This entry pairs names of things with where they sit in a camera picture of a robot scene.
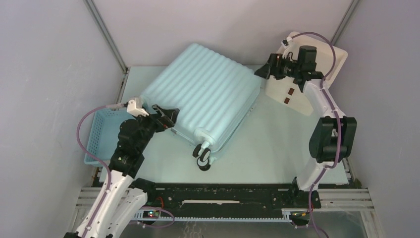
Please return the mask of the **light blue ribbed suitcase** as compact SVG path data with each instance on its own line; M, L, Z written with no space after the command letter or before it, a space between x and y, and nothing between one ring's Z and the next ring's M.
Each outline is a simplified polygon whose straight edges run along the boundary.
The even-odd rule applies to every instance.
M194 146L202 171L219 159L260 93L254 72L202 45L189 45L141 93L147 106L178 108L173 131Z

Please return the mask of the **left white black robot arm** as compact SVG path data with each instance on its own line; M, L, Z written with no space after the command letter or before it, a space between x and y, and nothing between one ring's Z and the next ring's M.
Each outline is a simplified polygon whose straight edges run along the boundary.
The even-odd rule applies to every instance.
M157 199L154 190L141 189L132 183L144 162L143 151L149 141L156 133L174 127L180 110L152 105L152 111L148 112L136 100L108 105L108 108L126 108L132 118L120 125L118 143L109 164L86 152L103 165L106 180L82 223L76 231L67 232L66 238L118 238L134 214L143 206L152 206Z

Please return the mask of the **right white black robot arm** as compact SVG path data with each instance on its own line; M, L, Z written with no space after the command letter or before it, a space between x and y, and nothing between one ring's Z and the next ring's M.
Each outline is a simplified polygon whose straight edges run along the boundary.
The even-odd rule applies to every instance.
M264 79L290 77L309 100L319 120L309 141L310 160L294 178L288 201L294 207L303 206L308 193L314 192L326 172L350 155L357 121L346 116L333 100L322 72L316 70L317 48L301 46L297 59L272 53L267 62L254 72Z

